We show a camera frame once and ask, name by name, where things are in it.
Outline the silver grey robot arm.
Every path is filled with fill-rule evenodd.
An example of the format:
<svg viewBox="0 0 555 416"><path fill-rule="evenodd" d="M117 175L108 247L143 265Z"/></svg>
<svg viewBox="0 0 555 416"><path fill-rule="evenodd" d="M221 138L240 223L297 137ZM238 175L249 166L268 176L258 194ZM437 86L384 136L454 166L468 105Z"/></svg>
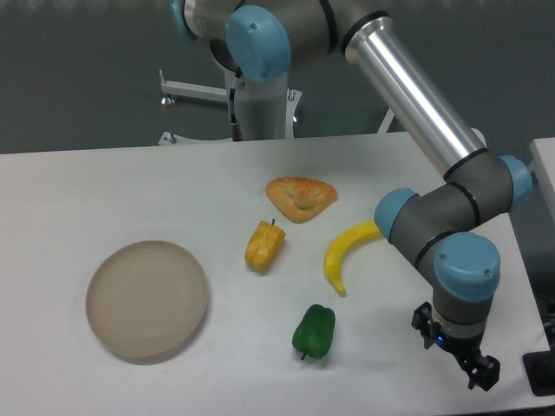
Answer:
<svg viewBox="0 0 555 416"><path fill-rule="evenodd" d="M206 40L229 72L225 99L236 141L287 134L286 79L340 51L358 66L444 179L420 196L390 192L378 204L380 232L428 281L432 302L413 314L426 347L450 353L470 387L490 389L500 363L480 351L500 254L474 229L530 195L526 165L494 157L448 105L373 1L172 1L180 36Z"/></svg>

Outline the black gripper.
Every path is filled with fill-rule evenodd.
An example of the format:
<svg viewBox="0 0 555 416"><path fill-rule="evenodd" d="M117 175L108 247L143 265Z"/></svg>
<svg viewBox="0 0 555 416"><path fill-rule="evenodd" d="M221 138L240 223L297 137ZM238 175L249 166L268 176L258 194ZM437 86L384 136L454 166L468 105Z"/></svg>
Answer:
<svg viewBox="0 0 555 416"><path fill-rule="evenodd" d="M499 381L500 362L480 351L485 320L472 324L455 323L429 302L424 302L414 311L411 326L420 333L425 349L437 345L453 354L461 370L467 374L468 389L490 390Z"/></svg>

